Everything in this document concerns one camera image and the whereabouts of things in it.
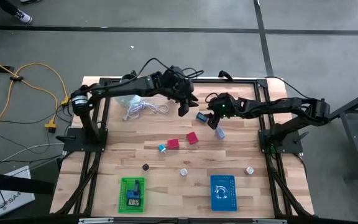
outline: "wooden tabletop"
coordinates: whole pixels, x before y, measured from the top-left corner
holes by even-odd
[[[100,77],[84,77],[83,84],[99,82]],[[287,97],[284,84],[268,79],[271,100]],[[140,112],[137,119],[123,121],[126,109],[111,99],[107,127],[108,145],[102,154],[98,181],[94,194],[92,216],[109,217],[201,217],[201,218],[270,218],[273,217],[272,199],[267,177],[265,157],[260,153],[257,131],[258,119],[222,119],[219,123],[226,137],[220,141],[214,130],[195,120],[196,114],[207,112],[205,97],[211,93],[228,92],[234,97],[255,99],[250,84],[195,84],[194,94],[200,106],[191,108],[179,117],[176,105],[160,95],[146,100],[164,103],[170,107],[167,114]],[[290,114],[276,114],[275,121],[286,122]],[[81,126],[74,118],[73,126]],[[194,131],[200,140],[189,145],[186,134]],[[180,148],[159,153],[157,147],[167,139],[178,138]],[[63,161],[51,212],[57,211],[70,198],[78,186],[84,153],[74,152]],[[301,162],[294,155],[283,154],[283,165],[288,188],[304,208],[313,213],[308,183]],[[143,171],[148,164],[150,170]],[[246,167],[255,172],[247,175]],[[180,169],[188,175],[182,177]],[[210,202],[210,175],[234,175],[236,178],[237,212],[213,212]],[[119,189],[122,177],[145,177],[145,212],[119,214]],[[282,193],[277,187],[280,208],[284,211]],[[88,188],[85,189],[82,209],[86,205]]]

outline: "blue tray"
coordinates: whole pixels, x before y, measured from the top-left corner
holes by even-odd
[[[237,211],[236,183],[233,175],[211,176],[212,211]]]

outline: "green tray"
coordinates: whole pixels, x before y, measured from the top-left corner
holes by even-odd
[[[139,181],[140,189],[140,206],[128,206],[127,205],[127,190],[133,190],[135,188],[135,180]],[[143,213],[145,205],[145,185],[146,180],[144,177],[123,177],[121,179],[121,189],[119,191],[119,206],[118,213]]]

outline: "white bottle cap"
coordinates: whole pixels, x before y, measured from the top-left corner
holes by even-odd
[[[187,175],[187,170],[186,169],[181,169],[180,170],[180,175],[186,176]]]
[[[248,173],[248,174],[253,174],[253,173],[254,173],[254,168],[248,167],[248,168],[247,168],[247,173]]]

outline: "pink cube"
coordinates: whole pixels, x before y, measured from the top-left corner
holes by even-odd
[[[192,133],[188,133],[186,135],[187,139],[189,140],[189,143],[190,144],[196,144],[198,143],[198,138],[197,138],[197,135],[195,132],[192,132]]]
[[[168,140],[168,149],[178,149],[179,148],[179,140],[171,139]]]

